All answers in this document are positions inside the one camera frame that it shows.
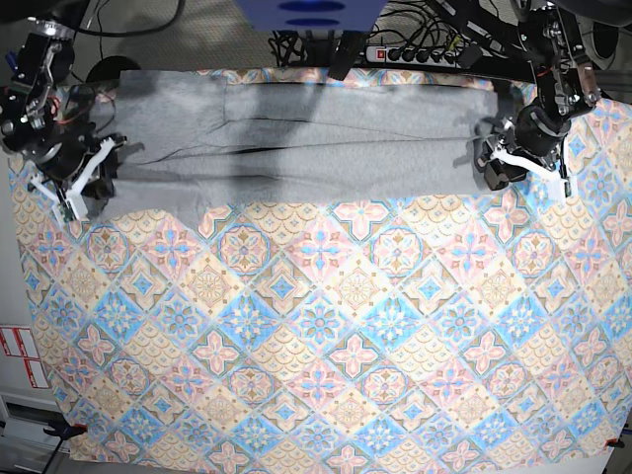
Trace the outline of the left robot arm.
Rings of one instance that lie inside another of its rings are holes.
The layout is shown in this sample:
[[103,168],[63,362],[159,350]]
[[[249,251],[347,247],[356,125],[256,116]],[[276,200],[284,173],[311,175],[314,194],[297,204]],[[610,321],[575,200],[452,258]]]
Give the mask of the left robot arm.
[[564,158],[572,120],[600,100],[593,63],[575,16],[549,1],[513,1],[520,52],[531,68],[537,95],[515,116],[493,119],[476,167],[497,192],[538,176],[561,199],[575,186]]

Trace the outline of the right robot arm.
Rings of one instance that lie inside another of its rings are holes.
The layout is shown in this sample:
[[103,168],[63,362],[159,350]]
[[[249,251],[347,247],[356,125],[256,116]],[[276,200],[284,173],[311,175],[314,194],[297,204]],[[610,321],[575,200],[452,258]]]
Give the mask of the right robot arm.
[[1,90],[3,148],[31,163],[30,189],[46,196],[60,223],[86,220],[114,196],[118,150],[126,144],[124,135],[102,135],[90,120],[94,88],[90,97],[69,93],[76,107],[63,111],[57,89],[73,61],[71,30],[37,20],[17,54],[10,85]]

